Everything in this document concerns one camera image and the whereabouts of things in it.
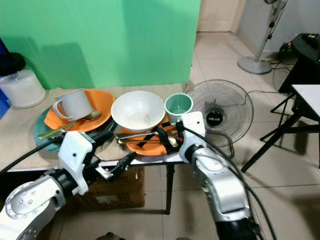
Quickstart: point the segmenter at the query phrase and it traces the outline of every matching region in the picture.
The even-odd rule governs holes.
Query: white mug
[[[192,98],[184,93],[173,94],[164,102],[165,111],[172,126],[181,121],[181,116],[189,113],[193,106]]]
[[[69,122],[82,119],[93,111],[83,88],[70,91],[55,99],[56,102],[52,105],[54,112],[59,118],[67,119]],[[66,115],[59,111],[58,105]]]

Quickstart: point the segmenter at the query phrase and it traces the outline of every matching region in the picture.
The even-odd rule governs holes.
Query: mug handle
[[[54,112],[55,112],[55,113],[58,115],[58,117],[61,118],[61,119],[72,119],[72,116],[65,116],[65,115],[63,115],[63,114],[59,111],[59,109],[58,109],[58,104],[61,103],[61,102],[62,102],[62,100],[59,100],[59,101],[56,101],[56,102],[52,105]]]

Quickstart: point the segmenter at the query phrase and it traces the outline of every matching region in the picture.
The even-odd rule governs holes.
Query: door
[[[201,0],[198,32],[230,32],[240,0]]]

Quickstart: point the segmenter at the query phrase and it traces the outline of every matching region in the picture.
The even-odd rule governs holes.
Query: black lid
[[[26,66],[24,57],[17,52],[0,54],[0,76],[15,74]]]

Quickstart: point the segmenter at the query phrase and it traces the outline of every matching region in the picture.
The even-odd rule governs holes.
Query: green wall
[[[47,89],[185,83],[200,0],[1,0],[0,38]]]

